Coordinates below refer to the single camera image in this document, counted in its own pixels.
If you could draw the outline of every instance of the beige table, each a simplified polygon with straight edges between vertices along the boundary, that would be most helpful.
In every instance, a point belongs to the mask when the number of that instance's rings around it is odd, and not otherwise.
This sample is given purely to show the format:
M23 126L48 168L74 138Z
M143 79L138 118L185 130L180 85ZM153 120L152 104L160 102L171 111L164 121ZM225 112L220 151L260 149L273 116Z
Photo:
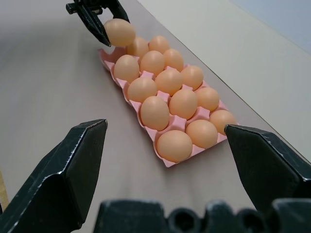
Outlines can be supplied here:
M0 10L0 170L11 200L40 159L80 122L107 118L108 130L93 202L82 229L90 233L102 200L152 199L166 213L185 206L202 214L213 199L252 206L227 141L171 168L155 156L146 132L98 59L100 44L61 0L34 0L10 15ZM138 35L164 35L242 125L271 128L135 0L121 1ZM103 20L111 18L106 14Z

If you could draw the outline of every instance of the white wall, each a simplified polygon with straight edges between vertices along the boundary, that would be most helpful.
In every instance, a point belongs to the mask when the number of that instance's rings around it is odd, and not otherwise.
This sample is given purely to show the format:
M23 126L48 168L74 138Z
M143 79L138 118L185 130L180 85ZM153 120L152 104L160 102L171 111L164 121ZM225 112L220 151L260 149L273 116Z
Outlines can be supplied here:
M229 0L139 1L311 160L310 54Z

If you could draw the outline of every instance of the egg tray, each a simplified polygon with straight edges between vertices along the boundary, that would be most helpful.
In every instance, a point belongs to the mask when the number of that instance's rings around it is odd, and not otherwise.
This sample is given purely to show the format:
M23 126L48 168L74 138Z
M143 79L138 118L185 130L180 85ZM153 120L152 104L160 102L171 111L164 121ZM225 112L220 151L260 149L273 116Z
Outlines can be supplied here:
M124 99L125 101L131 105L134 110L136 111L136 114L137 114L137 118L138 118L138 122L140 124L140 126L142 128L144 128L148 135L150 136L152 142L153 142L153 147L154 147L154 150L155 150L155 153L156 155L159 157L159 159L161 159L165 166L166 167L171 167L175 164L178 164L178 163L174 163L174 162L171 162L171 161L168 161L164 158L162 158L156 151L156 142L157 140L159 139L159 137L166 133L167 131L170 131L170 130L180 130L180 131L183 131L185 132L186 131L186 127L193 121L195 120L200 120L200 119L203 119L203 120L209 120L209 116L212 112L210 112L209 110L203 108L203 107L198 107L195 114L193 115L192 118L190 118L189 120L186 120L184 118L181 118L179 116L176 116L176 115L171 115L170 114L170 120L169 120L169 124L168 126L162 130L162 131L157 131L157 130L153 130L153 129L150 129L146 126L144 126L141 122L141 119L140 119L140 107L141 107L141 103L140 102L136 102L136 101L132 101L132 100L129 100L127 98L127 90L128 90L128 87L129 87L129 83L125 80L121 80L121 79L118 79L118 78L115 78L114 77L114 66L115 66L115 63L116 61L123 55L125 55L125 48L119 48L119 47L116 47L114 49L114 51L111 53L111 54L108 54L106 53L103 49L100 49L99 50L99 54L100 54L100 60L102 61L104 67L110 71L110 74L111 74L111 77L113 79L113 81L119 86L121 87L122 89L122 92L123 92L123 96L124 96ZM155 80L155 75L153 73L149 73L149 72L140 72L139 73L139 76L140 77L145 77L145 78L148 78L148 79L153 79ZM203 83L201 84L201 86L198 88L198 89L201 89L201 88L204 88L204 87L209 87L209 85L203 81ZM192 90L192 87L189 87L189 86L186 86L186 85L182 85L182 88L181 89L190 89ZM161 97L167 104L169 104L170 102L170 95L167 94L167 93L164 93L162 91L158 91L156 96L158 97ZM220 100L219 101L219 105L218 107L214 110L214 111L217 111L217 110L227 110L226 106L224 105L224 103ZM217 143L220 143L224 140L226 140L227 137L218 133L218 138L217 138ZM187 159L195 156L196 154L204 151L206 149L204 148L200 148L196 145L192 145L192 153L190 155L190 157L188 157Z

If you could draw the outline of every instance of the pink egg tray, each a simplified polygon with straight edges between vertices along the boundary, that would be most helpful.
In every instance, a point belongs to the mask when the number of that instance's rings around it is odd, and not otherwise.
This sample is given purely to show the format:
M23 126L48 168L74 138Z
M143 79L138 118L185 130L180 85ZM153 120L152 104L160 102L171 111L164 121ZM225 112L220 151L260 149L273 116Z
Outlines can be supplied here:
M107 54L103 49L100 49L99 50L99 54L100 54L100 60L102 61L104 67L110 71L110 74L111 74L111 77L112 77L113 81L119 87L121 87L125 101L129 105L131 105L134 108L134 110L136 111L138 122L139 122L140 126L147 131L149 137L153 141L154 150L155 150L155 153L158 156L158 158L161 159L164 162L166 167L171 167L171 166L177 164L177 163L174 163L174 162L170 162L170 161L168 161L166 159L163 159L157 153L157 151L156 151L156 142L159 139L159 137L162 134L164 134L165 132L170 131L170 130L180 130L180 131L185 132L186 127L191 122L193 122L195 120L200 120L200 119L209 120L209 116L210 116L210 114L212 112L210 112L209 110L207 110L207 109L205 109L203 107L198 107L196 112L195 112L195 114L193 115L193 117L191 119L189 119L189 120L186 120L186 119L181 118L179 116L175 116L175 115L171 115L170 114L169 124L162 131L157 131L157 130L153 130L153 129L150 129L148 127L145 127L142 124L142 122L141 122L140 114L139 114L141 103L129 100L127 98L127 89L129 87L129 83L127 81L125 81L125 80L121 80L121 79L118 79L118 78L114 77L114 65L115 65L116 61L121 56L125 55L125 48L115 48L115 50L111 54ZM146 71L140 73L140 77L145 77L146 79L153 79L153 80L155 80L154 74L146 72ZM209 87L209 85L205 81L203 81L202 85L198 89L203 88L203 87ZM192 87L183 85L182 89L190 89L190 90L192 90ZM162 91L158 91L156 96L161 97L167 104L170 102L170 98L171 97L167 93L164 93ZM224 105L224 103L222 101L219 101L219 105L218 105L218 107L214 111L217 111L217 110L227 110L226 106ZM217 144L222 142L222 141L224 141L224 140L226 140L226 139L227 139L226 136L218 133ZM198 153L200 153L200 152L202 152L204 150L206 150L206 149L197 147L196 145L192 145L192 153L191 153L189 158L195 156L196 154L198 154Z

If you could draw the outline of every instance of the egg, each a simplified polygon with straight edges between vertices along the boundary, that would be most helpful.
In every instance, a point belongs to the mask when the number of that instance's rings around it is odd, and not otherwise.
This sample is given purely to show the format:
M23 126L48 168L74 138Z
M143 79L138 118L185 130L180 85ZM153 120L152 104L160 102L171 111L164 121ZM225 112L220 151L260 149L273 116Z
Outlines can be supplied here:
M141 105L140 119L144 126L161 131L167 127L170 111L166 102L158 96L148 97Z
M198 107L196 94L188 89L177 91L170 100L170 113L179 117L190 119Z
M214 111L219 104L218 92L210 87L204 87L195 91L198 97L198 106Z
M162 71L155 79L159 91L173 96L183 85L183 76L176 69Z
M140 59L147 52L149 52L148 42L140 36L136 36L133 43L126 47L126 54L139 57Z
M146 77L140 77L132 81L127 89L127 97L129 100L143 103L150 96L155 96L157 87L155 82Z
M178 163L190 157L192 142L186 133L172 130L160 136L156 142L156 150L162 158Z
M218 110L209 116L209 121L216 127L217 132L225 135L226 125L236 125L234 116L226 110Z
M131 44L136 32L132 24L124 19L113 18L104 24L107 36L111 45L116 47L124 47Z
M179 72L184 69L184 59L180 52L169 49L164 52L165 66L177 69Z
M203 82L204 73L200 67L197 66L186 67L183 69L181 74L183 75L184 85L192 87L193 91L198 89L198 87Z
M114 67L114 77L126 80L131 83L139 77L139 65L137 60L131 55L120 57Z
M207 120L195 120L186 128L186 134L193 144L207 149L217 143L218 133L216 127Z
M155 50L164 54L164 52L169 49L169 41L161 35L153 37L152 40L149 42L149 51Z
M165 61L162 53L158 51L150 51L143 56L140 62L140 71L154 73L157 76L164 70Z

